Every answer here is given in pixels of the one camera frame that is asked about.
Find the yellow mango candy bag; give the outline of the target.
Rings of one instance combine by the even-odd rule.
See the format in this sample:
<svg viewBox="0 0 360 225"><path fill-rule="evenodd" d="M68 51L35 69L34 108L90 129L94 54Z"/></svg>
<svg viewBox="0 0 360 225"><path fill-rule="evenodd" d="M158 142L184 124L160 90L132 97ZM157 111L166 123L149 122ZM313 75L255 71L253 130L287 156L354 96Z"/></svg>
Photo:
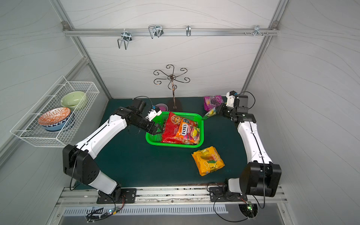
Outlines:
<svg viewBox="0 0 360 225"><path fill-rule="evenodd" d="M193 152L192 158L194 159L201 176L215 172L225 166L224 161L213 146Z"/></svg>

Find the green tea snack packet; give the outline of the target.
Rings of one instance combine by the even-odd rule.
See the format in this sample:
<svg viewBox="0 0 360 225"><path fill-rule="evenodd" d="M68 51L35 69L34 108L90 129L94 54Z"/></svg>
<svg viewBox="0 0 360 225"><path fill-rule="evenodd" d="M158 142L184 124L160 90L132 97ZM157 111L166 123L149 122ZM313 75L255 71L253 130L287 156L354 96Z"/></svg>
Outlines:
<svg viewBox="0 0 360 225"><path fill-rule="evenodd" d="M205 121L205 120L209 119L210 117L215 116L216 114L217 114L217 110L216 110L216 108L213 108L202 117L202 120Z"/></svg>

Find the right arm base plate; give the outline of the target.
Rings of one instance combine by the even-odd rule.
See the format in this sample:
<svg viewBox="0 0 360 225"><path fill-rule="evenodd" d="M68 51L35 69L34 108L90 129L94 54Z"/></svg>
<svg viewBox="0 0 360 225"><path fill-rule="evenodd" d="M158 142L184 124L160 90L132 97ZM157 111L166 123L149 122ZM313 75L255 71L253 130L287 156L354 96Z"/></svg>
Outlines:
<svg viewBox="0 0 360 225"><path fill-rule="evenodd" d="M222 186L207 187L209 192L210 201L214 202L247 202L248 198L246 195L241 195L240 193L233 193L224 191Z"/></svg>

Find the purple snack bag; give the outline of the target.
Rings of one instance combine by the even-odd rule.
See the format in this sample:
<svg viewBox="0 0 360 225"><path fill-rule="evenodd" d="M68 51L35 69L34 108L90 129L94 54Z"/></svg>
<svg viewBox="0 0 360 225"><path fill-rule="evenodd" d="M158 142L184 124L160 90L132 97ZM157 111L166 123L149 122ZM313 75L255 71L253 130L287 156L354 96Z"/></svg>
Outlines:
<svg viewBox="0 0 360 225"><path fill-rule="evenodd" d="M210 111L213 108L221 105L223 103L223 98L221 96L205 96L204 97L204 109L205 111Z"/></svg>

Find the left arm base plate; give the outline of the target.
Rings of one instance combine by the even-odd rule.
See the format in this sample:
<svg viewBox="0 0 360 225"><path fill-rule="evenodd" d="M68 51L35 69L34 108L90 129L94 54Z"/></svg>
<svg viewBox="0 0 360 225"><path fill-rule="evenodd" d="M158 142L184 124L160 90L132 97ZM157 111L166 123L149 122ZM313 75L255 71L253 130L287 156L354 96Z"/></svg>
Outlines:
<svg viewBox="0 0 360 225"><path fill-rule="evenodd" d="M98 191L97 204L111 203L134 203L136 199L136 188L116 188L111 194Z"/></svg>

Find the red candy bag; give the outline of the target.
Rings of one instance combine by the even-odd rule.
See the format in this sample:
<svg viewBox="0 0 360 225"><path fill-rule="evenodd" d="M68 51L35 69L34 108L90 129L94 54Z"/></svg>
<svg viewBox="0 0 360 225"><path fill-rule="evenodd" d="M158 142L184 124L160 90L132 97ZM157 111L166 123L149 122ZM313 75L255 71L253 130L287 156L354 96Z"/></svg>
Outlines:
<svg viewBox="0 0 360 225"><path fill-rule="evenodd" d="M168 119L166 120L164 133L162 134L162 143L173 143L173 144L183 144L182 142L175 139L175 135L179 129L180 122L183 119L187 119L181 117L179 115L174 114L173 112L169 113ZM195 121L189 120L198 127L198 124Z"/></svg>

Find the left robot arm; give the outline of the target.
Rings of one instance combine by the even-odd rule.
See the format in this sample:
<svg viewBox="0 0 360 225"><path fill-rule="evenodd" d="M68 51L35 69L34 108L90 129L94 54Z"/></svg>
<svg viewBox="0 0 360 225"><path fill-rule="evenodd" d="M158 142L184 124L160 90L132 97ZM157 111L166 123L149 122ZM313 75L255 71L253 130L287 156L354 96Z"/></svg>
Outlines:
<svg viewBox="0 0 360 225"><path fill-rule="evenodd" d="M83 185L88 185L107 195L113 195L121 185L104 174L95 159L101 150L128 126L135 126L151 135L158 135L162 127L153 121L162 111L153 106L144 117L146 103L134 98L132 105L119 107L97 130L76 145L68 144L62 150L63 172Z"/></svg>

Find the green plastic basket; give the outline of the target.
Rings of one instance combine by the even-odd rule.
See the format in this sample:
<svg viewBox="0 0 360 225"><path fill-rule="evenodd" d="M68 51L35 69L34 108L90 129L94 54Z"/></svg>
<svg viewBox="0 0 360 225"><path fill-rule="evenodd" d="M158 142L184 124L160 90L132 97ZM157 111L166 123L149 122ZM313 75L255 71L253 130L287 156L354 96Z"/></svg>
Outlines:
<svg viewBox="0 0 360 225"><path fill-rule="evenodd" d="M163 112L160 116L157 116L154 118L154 122L160 124L164 130L165 123L168 119L170 112ZM202 117L196 113L189 113L189 112L173 112L176 115L179 115L181 117L187 118L189 120L192 120L198 124L198 127L200 128L200 142L196 145L185 145L185 144L173 144L173 143L162 143L162 134L159 135L150 135L146 134L145 138L146 141L155 146L162 146L162 147L176 147L176 148L198 148L204 143L204 121L202 120Z"/></svg>

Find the orange snack packet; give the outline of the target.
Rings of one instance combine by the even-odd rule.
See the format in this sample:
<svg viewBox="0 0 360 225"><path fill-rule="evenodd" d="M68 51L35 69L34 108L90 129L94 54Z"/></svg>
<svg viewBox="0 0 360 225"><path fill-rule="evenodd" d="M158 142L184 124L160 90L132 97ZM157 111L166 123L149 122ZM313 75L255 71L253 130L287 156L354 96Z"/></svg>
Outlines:
<svg viewBox="0 0 360 225"><path fill-rule="evenodd" d="M196 145L200 142L200 128L195 123L183 119L180 122L179 129L175 135L175 139L183 144Z"/></svg>

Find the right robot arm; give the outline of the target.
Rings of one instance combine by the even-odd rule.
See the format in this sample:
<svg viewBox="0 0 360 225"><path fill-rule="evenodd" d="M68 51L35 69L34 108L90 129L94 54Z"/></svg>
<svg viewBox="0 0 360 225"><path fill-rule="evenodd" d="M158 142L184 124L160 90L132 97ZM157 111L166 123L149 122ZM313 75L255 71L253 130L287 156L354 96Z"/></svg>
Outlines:
<svg viewBox="0 0 360 225"><path fill-rule="evenodd" d="M274 197L282 170L273 163L262 144L257 120L248 112L248 96L231 91L226 98L226 103L216 107L216 114L235 123L247 155L247 166L239 178L228 179L227 190L241 195Z"/></svg>

